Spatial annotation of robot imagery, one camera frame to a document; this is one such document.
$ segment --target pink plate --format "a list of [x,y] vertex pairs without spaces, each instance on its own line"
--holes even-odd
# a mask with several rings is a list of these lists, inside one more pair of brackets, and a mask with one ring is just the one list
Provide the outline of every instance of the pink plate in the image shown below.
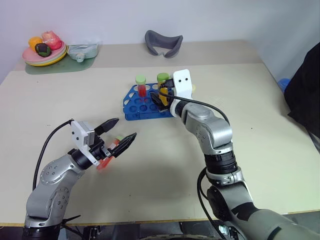
[[41,62],[46,62],[51,59],[54,59],[59,54],[63,53],[66,50],[66,44],[62,42],[62,46],[59,49],[53,50],[50,56],[42,57],[39,56],[36,52],[32,51],[30,47],[28,47],[24,52],[22,53],[22,59],[24,61],[27,61],[29,63],[38,64]]

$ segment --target yellow test tube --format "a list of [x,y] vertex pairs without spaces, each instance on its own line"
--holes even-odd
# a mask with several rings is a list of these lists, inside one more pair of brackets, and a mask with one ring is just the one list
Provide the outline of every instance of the yellow test tube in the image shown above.
[[[166,72],[159,73],[156,76],[156,80],[158,82],[158,89],[160,88],[160,84],[164,84],[166,82],[166,80],[168,80],[169,78],[170,78],[170,76],[169,76],[168,73],[166,73]],[[161,88],[160,92],[167,95],[168,94],[168,88],[163,87],[163,88]],[[162,95],[159,94],[159,99],[161,100],[163,105],[168,106],[167,97],[162,96]]]

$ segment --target toy fruit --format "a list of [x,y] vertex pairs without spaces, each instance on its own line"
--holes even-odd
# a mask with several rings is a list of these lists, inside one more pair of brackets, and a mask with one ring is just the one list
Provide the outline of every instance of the toy fruit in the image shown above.
[[53,31],[45,31],[42,33],[42,39],[43,42],[51,48],[51,50],[57,50],[62,46],[62,41]]
[[36,53],[41,57],[48,57],[51,54],[50,47],[45,43],[38,43],[35,45]]
[[32,37],[32,38],[29,39],[28,43],[29,43],[30,48],[31,48],[34,52],[36,52],[35,46],[36,46],[37,44],[42,44],[43,41],[42,41],[42,38],[41,38],[41,37],[39,37],[39,36],[34,36],[34,37]]

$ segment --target white wall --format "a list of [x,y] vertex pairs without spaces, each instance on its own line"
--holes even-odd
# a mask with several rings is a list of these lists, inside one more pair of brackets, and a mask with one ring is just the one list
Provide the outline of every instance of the white wall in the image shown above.
[[320,41],[319,11],[319,0],[2,0],[0,83],[46,30],[67,44],[141,43],[148,29],[185,42],[244,39],[279,80]]

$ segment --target gray eye mask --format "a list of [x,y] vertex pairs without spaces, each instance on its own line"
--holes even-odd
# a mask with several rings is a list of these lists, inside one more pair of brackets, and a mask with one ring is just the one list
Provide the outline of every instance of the gray eye mask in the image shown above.
[[182,35],[168,37],[168,36],[162,36],[159,33],[152,30],[146,31],[144,38],[145,38],[146,46],[152,55],[155,55],[155,56],[160,55],[160,53],[158,53],[154,49],[154,47],[171,49],[165,55],[163,55],[165,58],[168,58],[168,59],[173,58],[178,54],[179,49],[181,47],[182,39],[183,39]]

